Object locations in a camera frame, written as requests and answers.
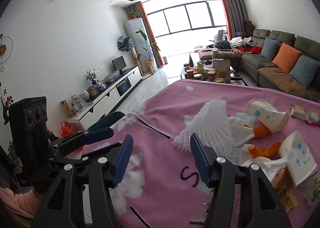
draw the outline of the green sofa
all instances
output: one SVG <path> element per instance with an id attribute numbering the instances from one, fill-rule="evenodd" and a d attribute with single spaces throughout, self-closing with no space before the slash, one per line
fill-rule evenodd
<path id="1" fill-rule="evenodd" d="M 295 38 L 295 35 L 291 33 L 275 30 L 270 32 L 266 29 L 256 29 L 253 33 L 253 42 L 255 45 L 263 46 L 266 37 L 279 40 L 280 43 L 286 43 L 293 46 L 295 49 L 301 51 L 302 54 L 320 61 L 320 43 L 318 42 L 300 36 Z M 259 86 L 286 92 L 314 102 L 319 102 L 320 68 L 310 87 L 305 89 L 300 83 L 288 74 L 284 73 L 271 61 L 260 55 L 245 54 L 241 58 L 241 67 L 257 81 Z"/>

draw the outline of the window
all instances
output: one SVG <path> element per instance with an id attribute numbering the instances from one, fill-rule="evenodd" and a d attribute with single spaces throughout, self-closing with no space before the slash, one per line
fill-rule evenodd
<path id="1" fill-rule="evenodd" d="M 221 0 L 199 1 L 165 8 L 148 14 L 148 19 L 155 37 L 226 25 Z"/>
<path id="2" fill-rule="evenodd" d="M 179 32 L 191 29 L 184 6 L 164 10 L 170 32 Z"/>

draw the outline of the window frame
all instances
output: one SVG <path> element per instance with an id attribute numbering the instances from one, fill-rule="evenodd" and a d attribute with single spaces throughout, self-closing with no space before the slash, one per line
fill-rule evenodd
<path id="1" fill-rule="evenodd" d="M 164 34 L 164 35 L 160 35 L 160 36 L 156 36 L 155 38 L 157 38 L 157 37 L 164 37 L 164 36 L 168 36 L 168 35 L 172 35 L 172 34 L 176 34 L 176 33 L 180 33 L 180 32 L 185 32 L 185 31 L 191 31 L 191 30 L 212 29 L 212 28 L 222 28 L 222 27 L 226 27 L 226 25 L 215 26 L 214 20 L 213 20 L 213 16 L 212 16 L 212 12 L 211 12 L 211 9 L 210 9 L 210 6 L 209 6 L 208 1 L 214 1 L 214 0 L 196 1 L 196 2 L 190 2 L 190 3 L 180 4 L 180 5 L 168 7 L 168 8 L 161 9 L 161 10 L 154 11 L 154 12 L 151 12 L 151 13 L 147 14 L 147 16 L 148 16 L 148 15 L 152 15 L 152 14 L 154 14 L 154 13 L 162 12 L 163 15 L 164 15 L 165 22 L 166 22 L 166 24 L 167 24 L 169 33 L 168 33 L 168 34 Z M 206 4 L 207 4 L 207 8 L 208 8 L 208 12 L 209 12 L 209 16 L 210 16 L 210 20 L 211 20 L 212 26 L 201 27 L 201 28 L 193 28 L 193 27 L 192 27 L 192 25 L 191 25 L 191 20 L 190 20 L 189 13 L 188 13 L 188 9 L 187 9 L 187 6 L 186 6 L 186 5 L 196 4 L 196 3 L 206 3 Z M 187 17 L 188 17 L 188 20 L 189 20 L 189 24 L 190 24 L 190 29 L 185 29 L 185 30 L 181 30 L 181 31 L 171 32 L 171 31 L 170 31 L 169 24 L 168 24 L 168 21 L 167 21 L 167 17 L 165 16 L 165 12 L 164 12 L 164 11 L 165 11 L 165 10 L 168 10 L 168 9 L 172 9 L 172 8 L 181 7 L 181 6 L 184 6 L 184 7 L 185 7 L 185 10 L 186 10 L 186 13 L 187 13 Z"/>

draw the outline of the dark green chair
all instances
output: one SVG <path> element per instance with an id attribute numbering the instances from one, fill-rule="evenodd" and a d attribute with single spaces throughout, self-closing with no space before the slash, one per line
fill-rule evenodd
<path id="1" fill-rule="evenodd" d="M 109 115 L 105 116 L 104 118 L 100 119 L 95 124 L 90 126 L 87 129 L 87 132 L 91 133 L 94 131 L 109 128 L 113 124 L 115 124 L 118 120 L 120 120 L 123 116 L 125 116 L 125 114 L 122 111 L 115 111 L 113 113 L 110 113 Z"/>

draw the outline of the tv stand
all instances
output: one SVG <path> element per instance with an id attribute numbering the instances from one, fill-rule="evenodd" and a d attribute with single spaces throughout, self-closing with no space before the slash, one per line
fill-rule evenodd
<path id="1" fill-rule="evenodd" d="M 116 85 L 128 78 L 131 87 L 120 96 Z M 103 115 L 116 111 L 120 104 L 129 96 L 129 94 L 141 83 L 142 78 L 137 66 L 127 68 L 112 83 L 108 83 L 104 91 L 92 98 L 88 106 L 79 115 L 68 119 L 74 131 L 85 131 L 91 125 L 95 124 Z"/>

